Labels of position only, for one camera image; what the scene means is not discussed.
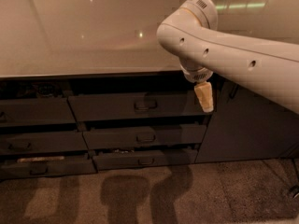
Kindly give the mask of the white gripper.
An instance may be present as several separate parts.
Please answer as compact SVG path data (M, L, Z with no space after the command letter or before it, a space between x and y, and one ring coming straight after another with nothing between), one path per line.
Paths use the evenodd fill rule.
M213 72L188 59L180 59L180 67L189 82L198 83L194 86L194 91L203 111L212 112L214 110L212 86L206 81L212 77Z

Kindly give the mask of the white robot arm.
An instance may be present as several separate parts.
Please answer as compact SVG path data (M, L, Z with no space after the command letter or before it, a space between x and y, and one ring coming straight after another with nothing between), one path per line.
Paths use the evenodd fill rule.
M299 46L226 34L217 26L211 0L187 0L157 29L158 42L179 58L203 110L213 110L207 80L218 74L298 114Z

